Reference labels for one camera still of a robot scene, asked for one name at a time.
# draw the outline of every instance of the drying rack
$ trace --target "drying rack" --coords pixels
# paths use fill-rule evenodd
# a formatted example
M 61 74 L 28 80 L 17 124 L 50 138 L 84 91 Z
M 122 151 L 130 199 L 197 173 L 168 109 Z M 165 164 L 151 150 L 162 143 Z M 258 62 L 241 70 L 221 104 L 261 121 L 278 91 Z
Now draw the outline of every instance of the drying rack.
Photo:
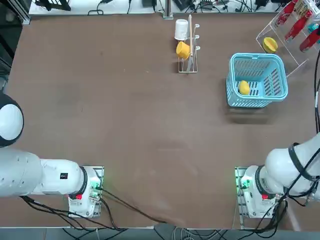
M 190 46 L 190 55 L 188 59 L 178 57 L 178 72 L 180 74 L 195 74 L 198 72 L 197 51 L 200 49 L 200 46 L 197 46 L 197 39 L 199 39 L 200 36 L 195 35 L 195 32 L 199 27 L 199 24 L 195 24 L 194 28 L 192 28 L 192 16 L 189 14 L 188 28 L 184 36 L 184 42 Z

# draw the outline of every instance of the clear acrylic holder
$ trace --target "clear acrylic holder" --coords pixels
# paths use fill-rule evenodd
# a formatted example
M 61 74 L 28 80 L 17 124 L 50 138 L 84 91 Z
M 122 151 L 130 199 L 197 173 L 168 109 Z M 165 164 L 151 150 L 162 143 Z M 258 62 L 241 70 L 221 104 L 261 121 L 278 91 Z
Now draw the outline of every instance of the clear acrylic holder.
M 263 51 L 263 41 L 266 37 L 273 38 L 277 45 L 278 49 L 275 54 L 277 54 L 283 61 L 285 73 L 287 78 L 292 75 L 296 70 L 301 68 L 312 56 L 317 54 L 320 49 L 320 44 L 315 43 L 308 51 L 301 52 L 299 49 L 300 44 L 306 39 L 309 35 L 308 26 L 310 24 L 317 23 L 313 19 L 309 19 L 301 30 L 301 32 L 289 43 L 285 42 L 285 35 L 290 31 L 295 22 L 299 19 L 296 12 L 293 12 L 291 16 L 282 26 L 275 27 L 275 22 L 278 19 L 278 13 L 269 24 L 260 32 L 256 37 L 256 41 L 259 43 Z

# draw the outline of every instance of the yellow lemon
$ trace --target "yellow lemon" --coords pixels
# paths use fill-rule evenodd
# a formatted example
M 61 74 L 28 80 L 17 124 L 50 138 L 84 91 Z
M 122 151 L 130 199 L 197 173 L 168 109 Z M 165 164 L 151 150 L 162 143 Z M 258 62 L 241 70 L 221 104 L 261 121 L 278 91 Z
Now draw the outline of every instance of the yellow lemon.
M 250 93 L 250 86 L 249 84 L 242 80 L 240 83 L 239 83 L 239 92 L 243 95 L 249 95 Z
M 263 39 L 262 47 L 267 53 L 274 54 L 278 49 L 278 44 L 272 37 L 265 37 Z

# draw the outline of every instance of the blue plastic basket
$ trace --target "blue plastic basket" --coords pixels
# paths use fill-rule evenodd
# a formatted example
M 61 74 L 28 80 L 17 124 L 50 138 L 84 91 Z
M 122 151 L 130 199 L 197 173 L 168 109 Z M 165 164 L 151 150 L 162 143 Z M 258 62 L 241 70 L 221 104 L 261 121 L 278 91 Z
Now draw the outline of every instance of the blue plastic basket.
M 242 80 L 250 86 L 249 95 L 238 91 Z M 231 107 L 263 108 L 287 95 L 285 66 L 280 57 L 268 53 L 236 53 L 231 57 L 226 78 L 226 96 Z

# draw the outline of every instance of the yellow cup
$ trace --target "yellow cup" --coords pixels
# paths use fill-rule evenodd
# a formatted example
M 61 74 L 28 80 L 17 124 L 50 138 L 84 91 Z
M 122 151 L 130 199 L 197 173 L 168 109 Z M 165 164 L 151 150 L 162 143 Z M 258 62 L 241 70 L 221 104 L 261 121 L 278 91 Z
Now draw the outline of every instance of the yellow cup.
M 179 58 L 187 59 L 190 55 L 190 46 L 180 41 L 175 50 Z

